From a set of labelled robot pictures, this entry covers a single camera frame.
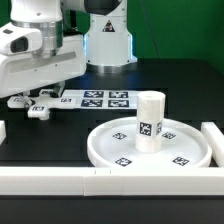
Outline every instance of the white foam block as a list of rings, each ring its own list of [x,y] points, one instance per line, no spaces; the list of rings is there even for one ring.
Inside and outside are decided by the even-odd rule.
[[[223,195],[223,170],[125,170],[123,195]]]
[[[212,156],[219,167],[224,167],[224,136],[213,122],[203,122],[201,132],[212,148]]]
[[[1,167],[0,195],[80,195],[89,168]]]
[[[95,173],[84,177],[84,195],[122,195],[123,185],[120,174],[111,174],[108,168],[95,169]]]
[[[0,121],[0,145],[4,141],[5,137],[6,137],[5,122]]]
[[[161,148],[161,130],[164,118],[165,95],[157,91],[138,94],[136,149],[155,153]]]

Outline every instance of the black cable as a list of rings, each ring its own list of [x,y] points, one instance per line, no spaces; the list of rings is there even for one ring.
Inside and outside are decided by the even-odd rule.
[[[156,42],[155,34],[154,34],[154,31],[153,31],[153,28],[152,28],[152,25],[151,25],[151,20],[150,20],[148,12],[146,10],[146,7],[145,7],[145,1],[140,0],[140,2],[141,2],[142,10],[143,10],[145,18],[146,18],[147,25],[149,27],[149,31],[150,31],[151,36],[152,36],[152,40],[153,40],[153,44],[154,44],[154,47],[155,47],[155,50],[156,50],[156,54],[157,54],[158,58],[161,58],[160,53],[159,53],[159,49],[158,49],[158,45],[157,45],[157,42]]]

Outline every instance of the white plate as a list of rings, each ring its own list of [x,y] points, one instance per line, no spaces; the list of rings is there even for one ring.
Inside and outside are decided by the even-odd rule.
[[[116,119],[95,128],[88,137],[88,156],[96,167],[183,168],[206,167],[211,149],[200,131],[164,119],[162,145],[157,153],[135,148],[136,117]]]

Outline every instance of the black tabletop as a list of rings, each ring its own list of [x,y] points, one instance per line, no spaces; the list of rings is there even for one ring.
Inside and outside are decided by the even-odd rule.
[[[161,91],[166,94],[166,118],[199,130],[201,122],[212,121],[221,131],[224,131],[223,87],[224,76],[207,62],[191,59],[142,59],[133,71],[86,72],[66,81],[66,89]],[[91,167],[86,146],[91,130],[106,121],[136,115],[135,110],[53,109],[49,120],[40,121],[27,118],[23,109],[9,109],[7,100],[0,99],[0,120],[6,122],[7,130],[7,138],[0,146],[0,166]],[[4,224],[16,220],[17,223],[211,223],[214,218],[221,223],[224,218],[220,211],[224,200],[218,197],[1,196],[0,199]]]

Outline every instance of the green backdrop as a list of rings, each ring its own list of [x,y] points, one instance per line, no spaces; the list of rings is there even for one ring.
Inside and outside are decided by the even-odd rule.
[[[0,2],[1,26],[9,21],[9,2]],[[85,33],[89,16],[77,17]],[[128,29],[139,58],[203,59],[224,74],[224,0],[129,0]]]

